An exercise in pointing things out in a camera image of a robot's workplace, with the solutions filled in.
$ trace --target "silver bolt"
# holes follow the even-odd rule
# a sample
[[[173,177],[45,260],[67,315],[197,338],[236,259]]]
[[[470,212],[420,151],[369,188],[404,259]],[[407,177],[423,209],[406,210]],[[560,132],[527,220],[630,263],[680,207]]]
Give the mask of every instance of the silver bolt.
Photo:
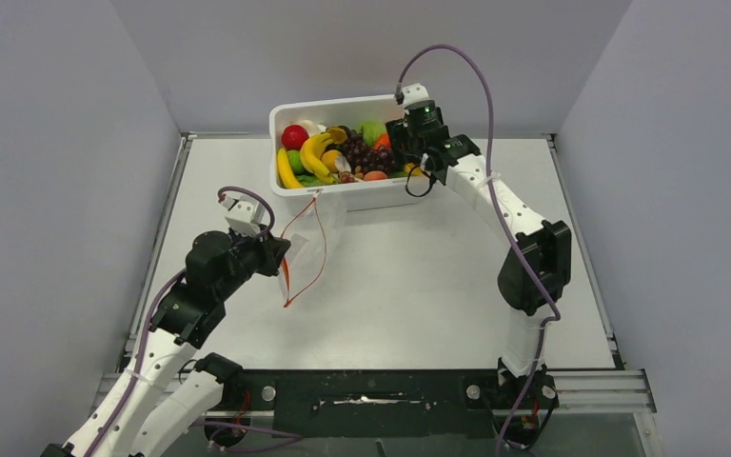
[[[481,388],[474,384],[466,388],[466,396],[471,400],[477,400],[481,398]]]
[[[554,392],[553,389],[548,386],[543,386],[543,395],[544,398],[548,400],[553,400],[553,398],[556,397],[556,392]]]
[[[265,386],[262,388],[262,400],[272,402],[276,398],[276,389],[273,386]]]

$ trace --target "clear ziplock bag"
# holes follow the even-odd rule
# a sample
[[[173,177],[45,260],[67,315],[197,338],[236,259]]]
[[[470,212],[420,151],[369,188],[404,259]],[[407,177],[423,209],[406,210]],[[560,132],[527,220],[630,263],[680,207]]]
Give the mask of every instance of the clear ziplock bag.
[[[338,192],[319,189],[287,224],[282,238],[292,246],[282,261],[279,284],[288,307],[305,290],[322,281],[326,261],[337,247],[346,222],[346,202]]]

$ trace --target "gray backdrop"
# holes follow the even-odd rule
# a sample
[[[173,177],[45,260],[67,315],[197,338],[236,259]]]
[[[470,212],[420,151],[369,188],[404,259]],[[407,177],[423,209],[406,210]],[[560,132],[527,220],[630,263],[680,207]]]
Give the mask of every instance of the gray backdrop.
[[[178,135],[108,0],[0,0],[0,457],[86,418]]]
[[[555,132],[630,0],[113,0],[183,131],[267,131],[284,103],[393,91],[418,50],[467,50],[498,129]],[[485,136],[477,79],[446,51],[408,75]]]
[[[731,455],[731,2],[635,0],[557,147],[669,455]]]

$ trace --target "tabletop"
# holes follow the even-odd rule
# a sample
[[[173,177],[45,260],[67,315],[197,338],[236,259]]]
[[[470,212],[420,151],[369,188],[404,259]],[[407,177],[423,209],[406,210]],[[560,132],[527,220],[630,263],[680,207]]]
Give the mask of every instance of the tabletop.
[[[485,147],[485,140],[476,140]],[[493,165],[543,217],[573,226],[544,139],[495,140]],[[267,138],[191,143],[146,306],[183,268],[192,240],[226,230],[216,191],[251,189],[290,220],[268,187]],[[199,354],[218,352],[246,368],[494,368],[509,306],[497,290],[501,243],[461,197],[436,189],[416,205],[352,211],[319,283],[289,308],[278,278],[256,276],[226,303],[227,317]],[[558,302],[563,319],[545,342],[552,368],[614,367],[587,268],[573,238],[572,280]]]

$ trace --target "plastic container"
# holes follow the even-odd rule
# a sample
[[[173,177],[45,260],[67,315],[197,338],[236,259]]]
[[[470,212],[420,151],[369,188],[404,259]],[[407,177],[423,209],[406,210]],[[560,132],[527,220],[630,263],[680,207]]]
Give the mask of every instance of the plastic container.
[[[396,104],[393,95],[294,103],[274,108],[270,112],[270,187],[276,195],[286,200],[287,207],[293,214],[304,209],[317,189],[343,195],[349,211],[419,203],[421,199],[405,192],[405,178],[337,184],[322,188],[285,189],[276,169],[276,152],[282,146],[282,131],[296,121],[308,119],[327,127],[345,125],[357,128],[363,121],[386,122],[399,119],[403,115],[402,106]]]

